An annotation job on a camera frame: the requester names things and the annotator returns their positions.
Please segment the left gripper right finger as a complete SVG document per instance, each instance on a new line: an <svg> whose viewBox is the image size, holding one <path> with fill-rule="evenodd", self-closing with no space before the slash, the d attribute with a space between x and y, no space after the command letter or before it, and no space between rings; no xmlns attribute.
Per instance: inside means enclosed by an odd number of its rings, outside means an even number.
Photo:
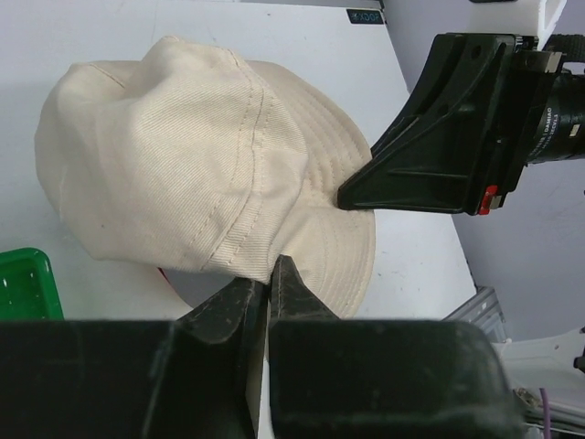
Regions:
<svg viewBox="0 0 585 439"><path fill-rule="evenodd" d="M269 329L315 329L340 318L304 283L291 256L278 257L271 275Z"/></svg>

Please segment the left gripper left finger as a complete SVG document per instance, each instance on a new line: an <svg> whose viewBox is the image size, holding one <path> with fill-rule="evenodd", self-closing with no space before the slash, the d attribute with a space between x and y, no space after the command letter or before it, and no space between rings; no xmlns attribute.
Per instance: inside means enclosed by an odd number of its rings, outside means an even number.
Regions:
<svg viewBox="0 0 585 439"><path fill-rule="evenodd" d="M180 319L181 409L196 438L256 438L266 335L266 289L237 278Z"/></svg>

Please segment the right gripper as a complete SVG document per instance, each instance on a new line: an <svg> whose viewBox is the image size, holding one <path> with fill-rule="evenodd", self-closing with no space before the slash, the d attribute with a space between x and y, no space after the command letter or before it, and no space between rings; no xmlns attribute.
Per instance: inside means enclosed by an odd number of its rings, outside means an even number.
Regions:
<svg viewBox="0 0 585 439"><path fill-rule="evenodd" d="M562 68L562 54L538 43L517 37L512 53L509 35L436 36L371 160L338 189L338 207L479 216L501 208L539 142ZM486 139L494 121L495 151Z"/></svg>

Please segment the grey bucket hat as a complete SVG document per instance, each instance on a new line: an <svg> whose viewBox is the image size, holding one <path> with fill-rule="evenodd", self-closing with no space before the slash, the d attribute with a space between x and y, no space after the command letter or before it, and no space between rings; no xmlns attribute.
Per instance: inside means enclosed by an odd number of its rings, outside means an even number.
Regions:
<svg viewBox="0 0 585 439"><path fill-rule="evenodd" d="M164 270L164 274L173 289L192 308L203 304L234 279L233 276L220 273Z"/></svg>

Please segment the dark red bucket hat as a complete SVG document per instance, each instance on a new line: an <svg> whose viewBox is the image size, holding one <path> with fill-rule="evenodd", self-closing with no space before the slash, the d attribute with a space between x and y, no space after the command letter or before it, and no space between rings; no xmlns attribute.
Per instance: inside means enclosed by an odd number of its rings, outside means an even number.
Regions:
<svg viewBox="0 0 585 439"><path fill-rule="evenodd" d="M169 281L169 279L168 279L168 276L166 275L165 271L164 271L162 268L160 268L160 267L158 267L158 268L157 268L157 270L158 270L158 272L160 273L160 275L163 277L163 279L165 280L166 288L167 288L169 291L172 291L173 293L175 293L175 294L176 294L176 290L175 290L175 288L172 286L171 282Z"/></svg>

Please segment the beige bucket hat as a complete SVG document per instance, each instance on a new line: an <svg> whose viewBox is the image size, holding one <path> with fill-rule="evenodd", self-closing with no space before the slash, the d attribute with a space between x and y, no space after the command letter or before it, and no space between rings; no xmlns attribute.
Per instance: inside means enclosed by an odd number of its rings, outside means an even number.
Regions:
<svg viewBox="0 0 585 439"><path fill-rule="evenodd" d="M336 315L364 299L375 215L336 193L370 149L280 65L177 37L139 60L76 63L34 144L49 204L95 259L267 282L286 255Z"/></svg>

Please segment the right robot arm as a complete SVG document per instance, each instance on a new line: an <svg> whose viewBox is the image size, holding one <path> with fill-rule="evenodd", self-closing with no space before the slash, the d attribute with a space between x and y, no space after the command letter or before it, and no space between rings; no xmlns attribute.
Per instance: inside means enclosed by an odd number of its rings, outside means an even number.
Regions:
<svg viewBox="0 0 585 439"><path fill-rule="evenodd" d="M523 169L584 156L581 35L436 36L406 104L337 192L344 210L485 215Z"/></svg>

